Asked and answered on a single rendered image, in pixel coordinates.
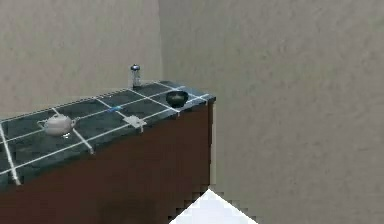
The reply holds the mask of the black bowl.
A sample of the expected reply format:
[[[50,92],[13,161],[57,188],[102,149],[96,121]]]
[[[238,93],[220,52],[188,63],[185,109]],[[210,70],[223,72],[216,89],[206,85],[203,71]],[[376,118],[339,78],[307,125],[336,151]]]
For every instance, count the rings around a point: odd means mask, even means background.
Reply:
[[[189,99],[189,94],[185,91],[171,91],[166,94],[166,102],[173,108],[183,107]]]

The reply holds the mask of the small grey flat piece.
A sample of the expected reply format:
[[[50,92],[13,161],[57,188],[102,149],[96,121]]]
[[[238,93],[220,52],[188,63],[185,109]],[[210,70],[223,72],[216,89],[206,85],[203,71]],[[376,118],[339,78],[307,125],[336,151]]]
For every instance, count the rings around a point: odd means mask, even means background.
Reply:
[[[133,126],[134,128],[143,128],[146,125],[146,122],[144,120],[140,119],[135,115],[125,117],[124,121]]]

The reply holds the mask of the clear glass shaker metal lid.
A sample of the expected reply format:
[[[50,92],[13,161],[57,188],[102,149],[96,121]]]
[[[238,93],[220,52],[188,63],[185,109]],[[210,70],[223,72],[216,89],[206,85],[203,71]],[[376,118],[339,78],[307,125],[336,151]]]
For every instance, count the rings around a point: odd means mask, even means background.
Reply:
[[[132,86],[134,88],[137,88],[141,85],[141,73],[140,73],[141,67],[138,64],[133,64],[130,67],[131,74],[132,74]]]

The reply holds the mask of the brown counter with tiled top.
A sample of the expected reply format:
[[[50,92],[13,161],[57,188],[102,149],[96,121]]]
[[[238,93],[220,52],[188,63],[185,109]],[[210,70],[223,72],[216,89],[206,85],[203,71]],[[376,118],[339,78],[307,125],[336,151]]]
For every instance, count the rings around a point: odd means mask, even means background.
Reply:
[[[173,108],[178,90],[189,99]],[[0,224],[167,224],[209,183],[215,100],[157,81],[0,121]],[[79,120],[49,136],[36,122],[55,114]]]

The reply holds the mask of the white teapot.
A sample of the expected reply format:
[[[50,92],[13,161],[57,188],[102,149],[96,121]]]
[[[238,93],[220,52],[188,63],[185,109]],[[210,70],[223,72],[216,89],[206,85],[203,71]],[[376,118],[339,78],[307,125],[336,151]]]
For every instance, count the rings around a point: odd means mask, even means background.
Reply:
[[[70,133],[75,127],[79,117],[71,119],[64,114],[55,114],[44,120],[39,120],[36,124],[49,136],[62,136]]]

